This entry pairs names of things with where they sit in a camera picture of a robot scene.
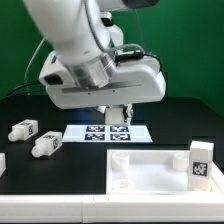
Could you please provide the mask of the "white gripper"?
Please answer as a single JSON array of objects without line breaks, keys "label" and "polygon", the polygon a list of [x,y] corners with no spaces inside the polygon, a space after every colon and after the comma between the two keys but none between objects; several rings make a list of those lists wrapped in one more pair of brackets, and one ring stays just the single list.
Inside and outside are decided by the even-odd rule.
[{"label": "white gripper", "polygon": [[53,103],[62,109],[125,105],[124,122],[130,125],[131,104],[160,101],[166,90],[157,59],[152,56],[131,59],[131,56],[122,53],[116,62],[108,54],[101,54],[68,69],[51,52],[39,81]]}]

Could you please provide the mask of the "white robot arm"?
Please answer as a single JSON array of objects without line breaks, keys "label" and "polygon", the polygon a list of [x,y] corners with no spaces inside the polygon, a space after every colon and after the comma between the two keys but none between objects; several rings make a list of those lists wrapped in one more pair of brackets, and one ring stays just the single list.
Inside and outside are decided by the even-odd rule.
[{"label": "white robot arm", "polygon": [[53,47],[39,81],[62,109],[111,108],[117,124],[136,103],[156,102],[166,83],[158,57],[125,44],[110,13],[152,7],[159,0],[22,0]]}]

